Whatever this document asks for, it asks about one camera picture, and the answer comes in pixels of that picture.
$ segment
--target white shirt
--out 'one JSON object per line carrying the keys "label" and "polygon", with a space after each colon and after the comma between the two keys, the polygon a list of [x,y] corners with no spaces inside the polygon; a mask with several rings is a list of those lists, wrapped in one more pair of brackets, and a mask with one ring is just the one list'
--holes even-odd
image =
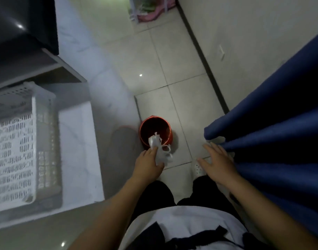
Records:
{"label": "white shirt", "polygon": [[[225,238],[243,245],[242,235],[247,232],[243,224],[233,215],[220,210],[199,206],[173,206],[149,211],[138,216],[129,226],[118,250],[124,250],[142,231],[157,222],[165,236],[184,238],[205,230],[215,230],[220,225],[227,229]],[[197,249],[232,250],[239,247],[228,242],[214,242]]]}

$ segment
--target black baseboard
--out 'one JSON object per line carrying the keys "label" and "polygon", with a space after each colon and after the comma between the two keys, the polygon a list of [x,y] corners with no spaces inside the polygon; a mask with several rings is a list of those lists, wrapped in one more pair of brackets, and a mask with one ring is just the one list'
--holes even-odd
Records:
{"label": "black baseboard", "polygon": [[200,47],[200,45],[198,44],[198,41],[197,41],[197,39],[196,39],[196,37],[195,37],[195,35],[194,35],[194,33],[193,33],[193,30],[191,29],[191,27],[190,27],[190,25],[189,25],[189,23],[188,23],[188,20],[187,20],[185,14],[184,14],[184,12],[183,12],[183,10],[182,10],[182,8],[181,8],[181,5],[180,5],[180,3],[179,3],[179,0],[176,0],[176,7],[178,8],[178,11],[179,11],[180,16],[181,16],[181,18],[182,18],[182,21],[183,21],[183,23],[185,24],[185,26],[186,26],[186,28],[187,28],[187,31],[188,31],[188,33],[189,33],[189,35],[190,35],[190,38],[191,38],[191,40],[192,40],[193,43],[194,43],[194,46],[195,46],[196,51],[197,51],[197,53],[198,53],[198,55],[199,55],[199,57],[200,57],[200,59],[201,59],[201,61],[202,61],[202,63],[203,63],[203,66],[204,66],[204,68],[205,68],[205,71],[206,71],[207,75],[209,76],[209,79],[210,79],[210,81],[211,81],[212,87],[213,87],[213,89],[215,90],[215,93],[216,93],[216,95],[217,95],[217,97],[218,97],[218,100],[219,100],[219,102],[220,102],[220,105],[221,105],[221,107],[223,108],[224,113],[227,114],[230,110],[229,110],[228,107],[227,107],[227,104],[226,104],[226,102],[225,102],[225,99],[224,99],[224,97],[223,97],[223,94],[221,93],[220,88],[219,88],[219,86],[218,86],[218,84],[217,84],[217,82],[216,82],[216,79],[215,79],[215,77],[213,76],[213,73],[212,73],[212,71],[211,71],[211,69],[210,69],[210,66],[209,66],[209,64],[208,64],[208,62],[207,62],[207,60],[206,60],[206,58],[205,58],[205,56],[204,56],[204,54],[203,54],[203,52],[202,52],[202,50],[201,50],[201,47]]}

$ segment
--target plastic bag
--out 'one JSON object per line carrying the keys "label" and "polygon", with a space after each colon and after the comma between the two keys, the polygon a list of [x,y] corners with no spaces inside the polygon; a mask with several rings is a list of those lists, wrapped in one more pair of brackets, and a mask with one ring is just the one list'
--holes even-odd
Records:
{"label": "plastic bag", "polygon": [[[168,162],[173,160],[173,156],[171,154],[171,145],[161,145],[162,138],[160,135],[155,133],[153,136],[149,137],[149,145],[151,149],[154,147],[158,147],[157,155],[156,155],[156,164],[163,162],[165,166]],[[163,147],[168,147],[168,151],[164,151]]]}

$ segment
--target forearm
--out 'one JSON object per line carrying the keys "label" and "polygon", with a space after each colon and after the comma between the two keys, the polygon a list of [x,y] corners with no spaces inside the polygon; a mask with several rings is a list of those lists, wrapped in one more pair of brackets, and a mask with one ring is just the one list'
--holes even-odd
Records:
{"label": "forearm", "polygon": [[69,250],[117,249],[128,226],[136,203],[145,186],[129,179],[110,200],[93,225],[86,229],[70,246]]}
{"label": "forearm", "polygon": [[276,248],[318,249],[318,239],[242,177],[227,188]]}

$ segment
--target blue curtain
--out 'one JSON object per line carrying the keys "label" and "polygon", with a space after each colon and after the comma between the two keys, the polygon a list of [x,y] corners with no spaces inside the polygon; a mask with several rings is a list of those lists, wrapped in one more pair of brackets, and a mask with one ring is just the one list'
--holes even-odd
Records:
{"label": "blue curtain", "polygon": [[318,35],[204,129],[238,171],[318,236]]}

